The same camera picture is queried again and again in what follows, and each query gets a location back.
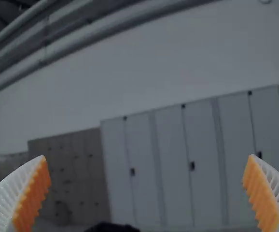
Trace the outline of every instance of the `cabinet door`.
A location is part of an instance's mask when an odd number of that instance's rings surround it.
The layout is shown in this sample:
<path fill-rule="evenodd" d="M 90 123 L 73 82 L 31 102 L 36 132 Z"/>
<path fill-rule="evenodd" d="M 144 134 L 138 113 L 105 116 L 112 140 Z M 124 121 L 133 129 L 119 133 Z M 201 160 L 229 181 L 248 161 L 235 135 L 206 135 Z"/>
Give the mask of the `cabinet door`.
<path fill-rule="evenodd" d="M 139 225 L 160 226 L 149 114 L 130 116 L 126 120 L 127 150 L 134 169 L 132 187 L 136 221 Z"/>
<path fill-rule="evenodd" d="M 104 121 L 101 128 L 112 221 L 135 225 L 123 119 Z"/>
<path fill-rule="evenodd" d="M 256 151 L 279 171 L 279 90 L 268 87 L 250 95 Z"/>
<path fill-rule="evenodd" d="M 190 171 L 194 223 L 196 227 L 220 226 L 220 174 L 211 101 L 187 104 L 183 114 L 188 156 L 194 162 Z"/>
<path fill-rule="evenodd" d="M 218 104 L 224 142 L 229 224 L 253 223 L 255 214 L 241 185 L 248 155 L 254 153 L 248 95 L 219 97 Z"/>
<path fill-rule="evenodd" d="M 189 162 L 180 106 L 155 112 L 168 226 L 191 226 Z"/>

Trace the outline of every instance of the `ceiling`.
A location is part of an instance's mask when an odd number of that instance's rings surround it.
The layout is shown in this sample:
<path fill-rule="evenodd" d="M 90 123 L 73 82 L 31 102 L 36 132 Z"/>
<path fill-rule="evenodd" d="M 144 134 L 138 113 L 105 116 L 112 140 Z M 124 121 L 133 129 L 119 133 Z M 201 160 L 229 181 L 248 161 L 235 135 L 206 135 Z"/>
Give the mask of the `ceiling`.
<path fill-rule="evenodd" d="M 38 0 L 0 0 L 0 31 Z"/>

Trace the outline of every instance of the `white wall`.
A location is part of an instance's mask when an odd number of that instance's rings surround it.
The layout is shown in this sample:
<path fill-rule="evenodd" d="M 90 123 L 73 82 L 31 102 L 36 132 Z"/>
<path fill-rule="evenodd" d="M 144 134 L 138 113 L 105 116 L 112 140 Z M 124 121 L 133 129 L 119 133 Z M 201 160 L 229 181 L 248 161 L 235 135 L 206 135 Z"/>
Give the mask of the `white wall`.
<path fill-rule="evenodd" d="M 101 119 L 279 84 L 279 0 L 223 0 L 82 49 L 0 92 L 0 154 Z"/>

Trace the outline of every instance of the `ceiling pipe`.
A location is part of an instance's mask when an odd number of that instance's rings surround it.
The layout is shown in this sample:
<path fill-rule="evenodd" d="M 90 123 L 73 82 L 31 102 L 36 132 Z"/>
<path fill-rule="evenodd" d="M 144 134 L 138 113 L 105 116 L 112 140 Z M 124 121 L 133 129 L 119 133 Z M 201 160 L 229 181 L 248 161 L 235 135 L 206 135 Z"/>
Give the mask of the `ceiling pipe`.
<path fill-rule="evenodd" d="M 81 0 L 77 2 L 71 2 L 68 5 L 60 8 L 58 11 L 50 14 L 45 19 L 38 22 L 36 25 L 29 28 L 27 31 L 23 32 L 16 39 L 11 41 L 5 47 L 0 50 L 0 63 L 2 59 L 14 59 L 14 54 L 16 51 L 21 49 L 21 46 L 29 40 L 36 40 L 38 43 L 43 43 L 40 35 L 44 34 L 46 28 L 55 25 L 60 20 L 68 17 L 74 12 L 79 11 L 81 8 L 89 5 L 93 0 Z"/>
<path fill-rule="evenodd" d="M 12 23 L 6 26 L 2 31 L 0 31 L 0 42 L 8 38 L 28 20 L 32 19 L 35 15 L 44 10 L 47 6 L 53 4 L 55 1 L 57 0 L 40 0 L 34 4 L 19 17 L 17 17 Z"/>
<path fill-rule="evenodd" d="M 0 74 L 0 91 L 70 53 L 145 22 L 219 0 L 159 0 L 132 5 L 43 47 Z"/>

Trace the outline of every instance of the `dark object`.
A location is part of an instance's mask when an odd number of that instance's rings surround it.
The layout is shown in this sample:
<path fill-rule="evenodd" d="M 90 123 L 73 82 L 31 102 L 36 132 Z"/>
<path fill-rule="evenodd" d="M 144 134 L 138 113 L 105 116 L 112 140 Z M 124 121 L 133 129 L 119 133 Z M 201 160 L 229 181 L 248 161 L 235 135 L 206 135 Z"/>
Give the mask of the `dark object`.
<path fill-rule="evenodd" d="M 130 225 L 119 225 L 109 222 L 100 222 L 84 232 L 140 232 L 139 229 Z"/>
<path fill-rule="evenodd" d="M 262 152 L 261 152 L 261 151 L 258 151 L 258 152 L 256 153 L 256 156 L 257 156 L 258 158 L 262 159 Z"/>
<path fill-rule="evenodd" d="M 190 162 L 190 171 L 194 171 L 195 169 L 195 163 L 194 161 Z"/>
<path fill-rule="evenodd" d="M 130 174 L 131 174 L 131 176 L 135 176 L 135 168 L 130 169 Z"/>

